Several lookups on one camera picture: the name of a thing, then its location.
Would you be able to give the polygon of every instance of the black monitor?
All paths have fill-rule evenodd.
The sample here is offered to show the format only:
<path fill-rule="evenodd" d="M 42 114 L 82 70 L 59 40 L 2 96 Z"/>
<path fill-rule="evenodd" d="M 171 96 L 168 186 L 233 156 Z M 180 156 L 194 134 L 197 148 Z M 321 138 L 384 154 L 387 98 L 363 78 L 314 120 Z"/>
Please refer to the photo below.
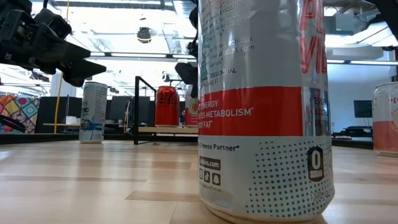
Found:
<path fill-rule="evenodd" d="M 149 114 L 149 103 L 150 97 L 149 96 L 140 96 L 138 102 L 138 122 L 140 123 L 148 123 L 148 114 Z M 134 99 L 131 105 L 131 115 L 132 119 L 134 119 Z"/>
<path fill-rule="evenodd" d="M 131 96 L 114 96 L 111 100 L 109 119 L 122 119 L 126 118 L 127 104 Z"/>
<path fill-rule="evenodd" d="M 372 118 L 371 100 L 354 100 L 355 118 Z"/>

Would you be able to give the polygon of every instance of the white wall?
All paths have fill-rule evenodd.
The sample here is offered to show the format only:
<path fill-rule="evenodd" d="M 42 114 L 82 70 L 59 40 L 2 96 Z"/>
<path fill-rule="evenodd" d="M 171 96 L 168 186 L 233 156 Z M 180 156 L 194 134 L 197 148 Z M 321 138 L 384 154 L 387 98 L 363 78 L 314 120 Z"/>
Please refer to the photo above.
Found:
<path fill-rule="evenodd" d="M 385 52 L 380 60 L 389 60 Z M 368 121 L 355 118 L 354 100 L 372 100 L 376 86 L 391 82 L 395 67 L 370 65 L 329 65 L 329 97 L 333 132 L 348 126 L 366 126 Z"/>
<path fill-rule="evenodd" d="M 58 96 L 58 88 L 60 85 L 61 72 L 57 70 L 57 73 L 52 76 L 50 96 Z M 76 87 L 62 80 L 60 96 L 76 97 Z"/>

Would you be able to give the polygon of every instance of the light wood plank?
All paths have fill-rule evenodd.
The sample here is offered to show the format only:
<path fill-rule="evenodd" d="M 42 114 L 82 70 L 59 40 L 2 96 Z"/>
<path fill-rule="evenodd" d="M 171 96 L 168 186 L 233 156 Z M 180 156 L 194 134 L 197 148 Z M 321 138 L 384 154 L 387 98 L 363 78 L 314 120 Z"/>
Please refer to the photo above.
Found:
<path fill-rule="evenodd" d="M 200 201 L 197 157 L 187 143 L 0 146 L 0 223 L 228 223 Z M 334 147 L 333 162 L 336 196 L 314 223 L 397 223 L 398 159 Z"/>
<path fill-rule="evenodd" d="M 156 128 L 139 127 L 139 132 L 143 133 L 180 133 L 180 134 L 198 134 L 198 128 Z"/>

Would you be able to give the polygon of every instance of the silver can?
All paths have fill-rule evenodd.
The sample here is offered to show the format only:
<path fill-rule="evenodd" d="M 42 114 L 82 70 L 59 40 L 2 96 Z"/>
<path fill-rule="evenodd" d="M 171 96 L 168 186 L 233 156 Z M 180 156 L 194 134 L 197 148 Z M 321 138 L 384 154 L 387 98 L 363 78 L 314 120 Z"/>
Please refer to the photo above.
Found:
<path fill-rule="evenodd" d="M 317 218 L 335 194 L 323 1 L 199 12 L 200 198 L 233 223 Z"/>
<path fill-rule="evenodd" d="M 108 86 L 97 82 L 86 82 L 83 89 L 79 141 L 81 143 L 102 143 Z"/>

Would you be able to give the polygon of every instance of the white can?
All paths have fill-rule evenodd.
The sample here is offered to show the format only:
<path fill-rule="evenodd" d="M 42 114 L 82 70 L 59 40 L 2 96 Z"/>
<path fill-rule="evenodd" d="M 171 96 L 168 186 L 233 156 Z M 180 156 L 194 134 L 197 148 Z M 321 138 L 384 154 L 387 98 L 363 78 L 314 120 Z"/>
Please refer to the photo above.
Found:
<path fill-rule="evenodd" d="M 86 82 L 83 89 L 79 141 L 81 143 L 102 143 L 108 87 L 102 83 Z"/>
<path fill-rule="evenodd" d="M 197 128 L 199 100 L 191 97 L 192 88 L 192 85 L 190 85 L 185 94 L 185 126 Z"/>
<path fill-rule="evenodd" d="M 201 199 L 234 223 L 313 220 L 335 194 L 323 1 L 199 2 Z"/>
<path fill-rule="evenodd" d="M 373 148 L 398 157 L 398 82 L 379 85 L 374 92 Z"/>

